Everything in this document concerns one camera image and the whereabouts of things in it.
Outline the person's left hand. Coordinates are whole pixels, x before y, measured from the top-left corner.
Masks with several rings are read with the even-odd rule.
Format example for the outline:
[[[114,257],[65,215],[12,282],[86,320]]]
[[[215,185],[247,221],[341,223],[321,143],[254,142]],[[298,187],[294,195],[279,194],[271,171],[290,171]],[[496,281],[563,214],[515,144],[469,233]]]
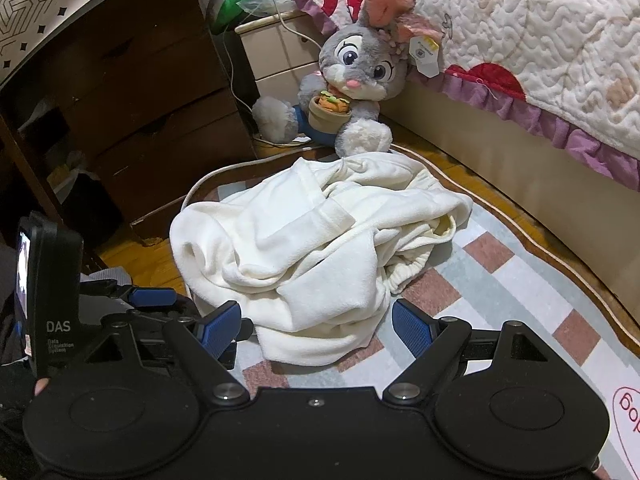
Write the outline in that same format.
[[[49,382],[50,382],[49,378],[38,379],[35,384],[34,396],[39,396],[40,393],[43,392],[44,388],[46,388],[47,385],[49,385]]]

